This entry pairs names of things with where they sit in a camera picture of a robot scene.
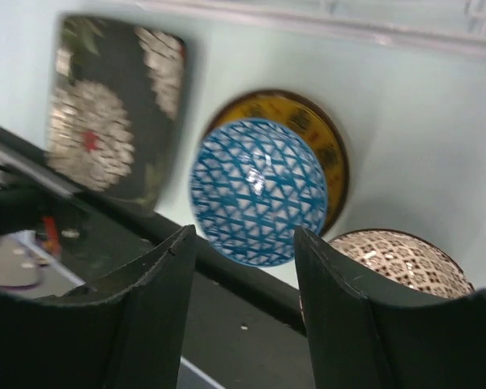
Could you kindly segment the brown lattice pattern bowl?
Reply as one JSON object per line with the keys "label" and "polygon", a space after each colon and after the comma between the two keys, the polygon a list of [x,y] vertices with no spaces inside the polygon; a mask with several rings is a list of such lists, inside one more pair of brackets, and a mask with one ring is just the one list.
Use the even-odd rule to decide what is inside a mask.
{"label": "brown lattice pattern bowl", "polygon": [[359,229],[329,245],[380,276],[434,297],[457,299],[475,291],[463,269],[434,244],[395,229]]}

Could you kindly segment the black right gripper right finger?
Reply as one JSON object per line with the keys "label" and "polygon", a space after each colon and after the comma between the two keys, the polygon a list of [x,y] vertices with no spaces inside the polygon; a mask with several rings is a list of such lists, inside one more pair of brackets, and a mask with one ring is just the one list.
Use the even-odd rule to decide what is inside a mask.
{"label": "black right gripper right finger", "polygon": [[443,299],[294,235],[318,388],[486,388],[486,289]]}

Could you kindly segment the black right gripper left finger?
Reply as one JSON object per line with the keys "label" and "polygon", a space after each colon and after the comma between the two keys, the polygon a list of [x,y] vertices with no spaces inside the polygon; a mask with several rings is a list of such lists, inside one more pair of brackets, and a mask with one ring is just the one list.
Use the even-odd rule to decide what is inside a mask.
{"label": "black right gripper left finger", "polygon": [[0,388],[173,388],[197,251],[191,225],[60,297],[0,289]]}

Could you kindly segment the black floral square plate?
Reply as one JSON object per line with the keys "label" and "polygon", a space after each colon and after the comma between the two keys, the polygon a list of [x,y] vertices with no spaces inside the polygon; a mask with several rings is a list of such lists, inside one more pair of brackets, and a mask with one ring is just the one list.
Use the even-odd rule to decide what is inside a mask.
{"label": "black floral square plate", "polygon": [[127,211],[153,211],[178,139],[185,42],[147,25],[64,15],[45,161]]}

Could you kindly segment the blue triangle pattern bowl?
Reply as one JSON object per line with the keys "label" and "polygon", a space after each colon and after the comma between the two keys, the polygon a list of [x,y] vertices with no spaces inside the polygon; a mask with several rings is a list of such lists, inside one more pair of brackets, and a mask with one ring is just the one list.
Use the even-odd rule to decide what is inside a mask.
{"label": "blue triangle pattern bowl", "polygon": [[299,135],[250,118],[203,139],[190,172],[190,202],[214,249],[239,264],[276,267],[293,260],[296,227],[322,230],[329,192]]}

